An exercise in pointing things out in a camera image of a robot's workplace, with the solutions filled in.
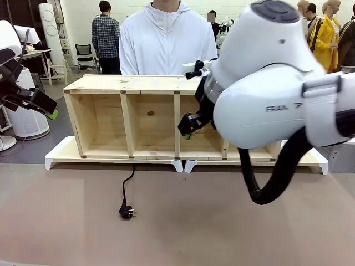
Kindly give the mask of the light wooden open shelf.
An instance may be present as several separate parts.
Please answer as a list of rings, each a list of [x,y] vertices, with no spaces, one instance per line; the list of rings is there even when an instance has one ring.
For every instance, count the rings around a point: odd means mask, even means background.
[[[199,105],[199,79],[183,76],[85,75],[64,88],[82,158],[236,162],[237,148],[211,125],[181,136],[178,124]]]

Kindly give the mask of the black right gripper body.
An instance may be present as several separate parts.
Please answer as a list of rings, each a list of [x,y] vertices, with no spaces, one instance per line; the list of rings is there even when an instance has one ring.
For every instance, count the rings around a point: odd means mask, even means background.
[[[197,114],[199,115],[199,122],[202,124],[202,127],[211,124],[213,129],[216,130],[213,111],[221,93],[222,86],[212,74],[201,78],[200,84],[195,92],[195,99],[200,106]]]

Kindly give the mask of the bare beige mannequin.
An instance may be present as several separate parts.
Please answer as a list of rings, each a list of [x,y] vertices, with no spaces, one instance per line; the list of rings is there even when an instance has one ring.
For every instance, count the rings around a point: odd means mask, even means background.
[[[302,22],[302,29],[305,36],[308,34],[308,26],[307,26],[307,10],[309,6],[308,0],[299,0],[297,3],[297,10],[300,14],[300,19]]]

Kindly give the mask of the person in plaid shirt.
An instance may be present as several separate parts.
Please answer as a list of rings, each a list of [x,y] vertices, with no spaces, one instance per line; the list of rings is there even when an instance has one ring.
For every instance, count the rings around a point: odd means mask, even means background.
[[[92,45],[104,75],[120,75],[119,22],[111,17],[111,5],[107,0],[99,2],[101,15],[91,25]]]

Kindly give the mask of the person in white hoodie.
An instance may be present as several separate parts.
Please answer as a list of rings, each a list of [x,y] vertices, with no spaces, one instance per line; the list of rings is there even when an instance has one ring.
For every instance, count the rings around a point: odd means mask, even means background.
[[[152,0],[120,27],[124,75],[181,75],[183,64],[217,58],[210,22],[182,0]]]

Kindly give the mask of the white standing air conditioner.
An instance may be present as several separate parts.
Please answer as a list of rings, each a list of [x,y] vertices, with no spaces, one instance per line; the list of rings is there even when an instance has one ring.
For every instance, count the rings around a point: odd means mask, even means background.
[[[41,3],[38,5],[40,18],[45,34],[47,46],[51,49],[50,58],[54,65],[63,65],[64,56],[59,39],[57,24],[53,6],[50,3]]]

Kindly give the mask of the mannequin in yellow raincoat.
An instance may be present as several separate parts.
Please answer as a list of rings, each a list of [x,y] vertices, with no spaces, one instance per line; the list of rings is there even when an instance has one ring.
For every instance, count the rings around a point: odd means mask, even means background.
[[[338,12],[341,0],[327,0],[322,6],[322,16],[316,20],[311,34],[310,48],[317,61],[327,73],[338,66],[338,43],[340,24],[334,15]]]

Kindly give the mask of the white humanoid robot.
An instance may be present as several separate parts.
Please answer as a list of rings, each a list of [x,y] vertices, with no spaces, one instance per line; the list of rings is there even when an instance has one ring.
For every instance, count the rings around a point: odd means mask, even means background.
[[[234,24],[234,20],[230,17],[225,17],[219,26],[219,31],[216,37],[216,47],[219,50],[229,32],[230,27]]]

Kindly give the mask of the white power strip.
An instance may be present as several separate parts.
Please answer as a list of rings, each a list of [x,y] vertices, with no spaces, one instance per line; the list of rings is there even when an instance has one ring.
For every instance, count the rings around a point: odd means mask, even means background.
[[[207,70],[210,70],[212,68],[214,61],[216,60],[218,60],[218,58],[212,58],[210,60],[204,60],[204,61],[197,60],[192,63],[185,63],[182,65],[182,75],[186,76],[186,73],[195,72],[202,68],[206,68]]]

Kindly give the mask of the white round air purifier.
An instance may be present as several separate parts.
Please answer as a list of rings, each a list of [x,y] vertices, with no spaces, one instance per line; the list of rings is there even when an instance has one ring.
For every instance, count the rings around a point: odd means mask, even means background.
[[[22,70],[16,84],[25,89],[34,87],[34,82],[28,68]],[[6,112],[12,124],[14,134],[18,138],[38,138],[50,131],[47,118],[38,112],[20,107],[16,111],[6,108]]]

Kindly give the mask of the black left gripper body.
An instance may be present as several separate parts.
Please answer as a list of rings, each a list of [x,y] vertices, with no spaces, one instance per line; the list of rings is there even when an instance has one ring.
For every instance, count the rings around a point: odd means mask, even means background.
[[[16,83],[23,67],[11,58],[14,55],[14,51],[9,48],[0,49],[0,63],[2,63],[0,66],[0,104],[12,111],[16,111],[19,107],[36,110],[33,103],[26,102],[31,97],[30,93],[22,93],[26,89],[33,93],[37,88],[34,84],[27,85],[28,87],[25,88]]]

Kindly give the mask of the light wooden side table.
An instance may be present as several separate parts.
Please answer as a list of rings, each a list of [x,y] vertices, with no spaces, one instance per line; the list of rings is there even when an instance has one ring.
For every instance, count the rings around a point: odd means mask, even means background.
[[[37,58],[40,57],[42,60],[42,64],[43,64],[43,68],[44,68],[44,72],[45,72],[45,79],[49,79],[49,75],[48,75],[48,67],[46,64],[46,60],[44,58],[45,53],[47,52],[51,52],[52,49],[45,49],[45,50],[35,50],[32,51],[30,53],[27,53],[23,56],[23,61],[28,60],[28,59],[32,59],[32,58]]]

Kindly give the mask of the white fan base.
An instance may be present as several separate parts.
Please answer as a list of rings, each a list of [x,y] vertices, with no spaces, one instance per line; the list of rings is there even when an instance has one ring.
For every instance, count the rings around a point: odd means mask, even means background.
[[[12,148],[17,143],[15,137],[12,136],[0,136],[0,152]]]

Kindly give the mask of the black plug on power strip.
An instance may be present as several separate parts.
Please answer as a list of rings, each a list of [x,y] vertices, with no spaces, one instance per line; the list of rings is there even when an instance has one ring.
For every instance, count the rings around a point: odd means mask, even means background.
[[[206,75],[208,75],[210,70],[207,70],[206,68],[202,68],[202,69],[195,71],[195,72],[186,73],[186,78],[187,78],[187,80],[190,80],[195,77],[206,76]]]

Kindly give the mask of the light wooden stool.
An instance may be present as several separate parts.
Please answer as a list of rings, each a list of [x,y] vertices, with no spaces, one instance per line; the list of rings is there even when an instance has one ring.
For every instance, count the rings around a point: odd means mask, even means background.
[[[71,78],[71,70],[66,59],[63,59],[61,64],[53,64],[48,58],[46,61],[43,60],[45,78],[48,80],[49,85],[53,84],[53,80],[64,79],[65,85],[69,84],[69,78]]]

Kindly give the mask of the black mesh office chair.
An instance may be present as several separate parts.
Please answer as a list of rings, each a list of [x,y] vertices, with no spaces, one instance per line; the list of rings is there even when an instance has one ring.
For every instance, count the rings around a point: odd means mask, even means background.
[[[93,69],[96,70],[97,74],[99,74],[98,63],[96,56],[92,53],[92,46],[90,44],[76,44],[75,49],[77,53],[78,71],[81,70],[82,63],[91,62]]]

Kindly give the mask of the person in brown jacket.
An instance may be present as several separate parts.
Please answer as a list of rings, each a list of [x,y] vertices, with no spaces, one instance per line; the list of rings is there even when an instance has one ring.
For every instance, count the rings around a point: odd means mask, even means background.
[[[340,31],[338,69],[341,67],[355,67],[355,16]]]

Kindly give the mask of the person in dark top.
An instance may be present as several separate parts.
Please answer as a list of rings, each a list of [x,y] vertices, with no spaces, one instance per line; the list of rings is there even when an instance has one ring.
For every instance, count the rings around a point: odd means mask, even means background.
[[[207,21],[210,22],[210,24],[212,26],[212,31],[214,33],[215,41],[217,41],[217,36],[220,33],[225,32],[225,27],[216,22],[216,16],[217,16],[217,13],[214,10],[209,11],[209,13],[207,14]]]

